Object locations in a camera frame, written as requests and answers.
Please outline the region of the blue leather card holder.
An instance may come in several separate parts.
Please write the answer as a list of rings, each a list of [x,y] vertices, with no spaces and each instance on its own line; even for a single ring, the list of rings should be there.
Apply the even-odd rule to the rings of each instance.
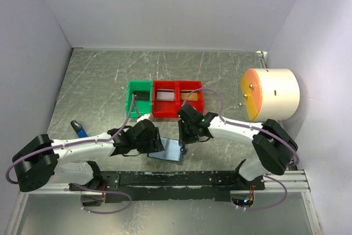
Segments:
[[[182,162],[183,156],[186,154],[185,145],[180,145],[176,139],[161,137],[161,143],[164,147],[163,151],[147,154],[147,157],[163,161]]]

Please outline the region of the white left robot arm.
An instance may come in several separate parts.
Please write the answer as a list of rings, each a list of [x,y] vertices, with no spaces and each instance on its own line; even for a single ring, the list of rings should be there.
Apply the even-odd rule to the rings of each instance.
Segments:
[[[163,151],[159,134],[149,119],[80,139],[52,140],[48,134],[41,134],[13,157],[14,184],[24,193],[48,184],[79,184],[100,190],[103,176],[95,158],[126,155],[131,150],[140,154]]]

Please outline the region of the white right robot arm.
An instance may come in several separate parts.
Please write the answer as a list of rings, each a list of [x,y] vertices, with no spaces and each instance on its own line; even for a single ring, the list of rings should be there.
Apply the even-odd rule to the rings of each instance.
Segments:
[[[252,180],[266,173],[281,176],[293,160],[298,160],[294,157],[297,144],[275,120],[250,123],[226,119],[213,112],[203,115],[188,103],[181,106],[178,116],[181,144],[193,144],[205,137],[234,140],[254,148],[256,156],[236,168],[233,182],[238,189],[246,189]]]

